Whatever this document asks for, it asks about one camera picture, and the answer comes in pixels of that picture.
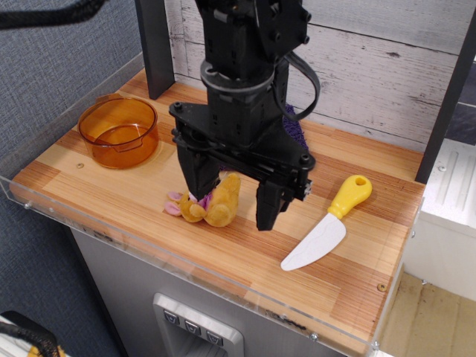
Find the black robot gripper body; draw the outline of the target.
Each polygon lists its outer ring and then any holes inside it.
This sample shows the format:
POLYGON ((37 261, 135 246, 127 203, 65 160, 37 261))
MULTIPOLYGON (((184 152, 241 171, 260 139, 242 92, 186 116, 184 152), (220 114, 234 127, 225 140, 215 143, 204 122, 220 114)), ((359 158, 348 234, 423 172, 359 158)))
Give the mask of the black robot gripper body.
POLYGON ((286 113, 287 91, 285 84, 235 92, 209 89, 206 104, 175 102, 169 108, 176 122, 173 140, 193 149, 215 144, 214 155, 223 166, 259 184, 283 185, 287 202, 304 200, 315 159, 283 128, 283 116, 292 121, 303 117, 286 113))

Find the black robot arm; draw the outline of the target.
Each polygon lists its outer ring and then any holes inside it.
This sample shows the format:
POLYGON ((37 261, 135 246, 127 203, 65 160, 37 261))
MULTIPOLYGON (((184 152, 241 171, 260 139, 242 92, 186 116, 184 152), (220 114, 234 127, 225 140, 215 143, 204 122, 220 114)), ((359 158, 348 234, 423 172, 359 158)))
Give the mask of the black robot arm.
POLYGON ((198 1, 205 37, 205 105, 177 102, 173 140, 188 190, 201 199, 229 168, 258 181, 257 227, 273 228, 294 199, 305 199, 315 159, 286 131, 305 109, 286 111, 289 68, 320 89, 295 49, 309 41, 311 15, 300 1, 198 1))

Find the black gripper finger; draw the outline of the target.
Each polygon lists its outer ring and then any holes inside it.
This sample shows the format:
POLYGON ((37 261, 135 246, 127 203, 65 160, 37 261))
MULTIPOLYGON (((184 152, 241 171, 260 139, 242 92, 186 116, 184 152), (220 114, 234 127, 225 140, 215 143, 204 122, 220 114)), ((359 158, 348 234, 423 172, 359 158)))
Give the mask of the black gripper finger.
POLYGON ((285 211, 288 204, 283 185, 270 180, 260 182, 257 189, 257 229, 272 230, 278 214, 285 211))
POLYGON ((200 200, 209 194, 219 181, 221 161, 214 155, 219 146, 205 149, 177 146, 178 161, 188 190, 200 200))

